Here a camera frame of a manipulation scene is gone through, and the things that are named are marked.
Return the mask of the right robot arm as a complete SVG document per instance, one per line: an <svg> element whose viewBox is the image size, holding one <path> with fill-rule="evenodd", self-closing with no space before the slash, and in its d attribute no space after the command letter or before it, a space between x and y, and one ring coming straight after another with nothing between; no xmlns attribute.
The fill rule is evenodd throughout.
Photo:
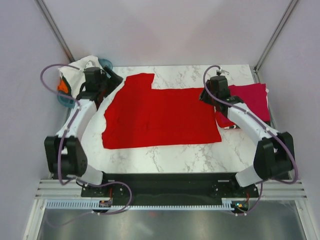
<svg viewBox="0 0 320 240"><path fill-rule="evenodd" d="M252 165L235 173L230 180L229 191L233 196L240 197L248 186L268 180L286 184L287 181L279 177L290 171L294 172L294 177L289 183L297 182L299 172L290 133L279 132L267 125L240 97L231 95L228 86L214 88L207 81L199 99L238 125L256 147Z"/></svg>

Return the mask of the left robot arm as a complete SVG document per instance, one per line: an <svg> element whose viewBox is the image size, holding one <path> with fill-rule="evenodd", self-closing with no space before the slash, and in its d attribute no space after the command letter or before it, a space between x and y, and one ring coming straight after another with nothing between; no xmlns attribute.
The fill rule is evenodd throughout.
<svg viewBox="0 0 320 240"><path fill-rule="evenodd" d="M61 185L78 180L92 186L92 191L99 197L104 197L109 193L110 185L103 180L102 171L89 165L81 140L104 99L124 79L108 66L86 67L83 74L84 83L76 97L62 90L55 91L57 96L72 103L73 108L63 127L54 136L45 138L45 154L49 171L57 175Z"/></svg>

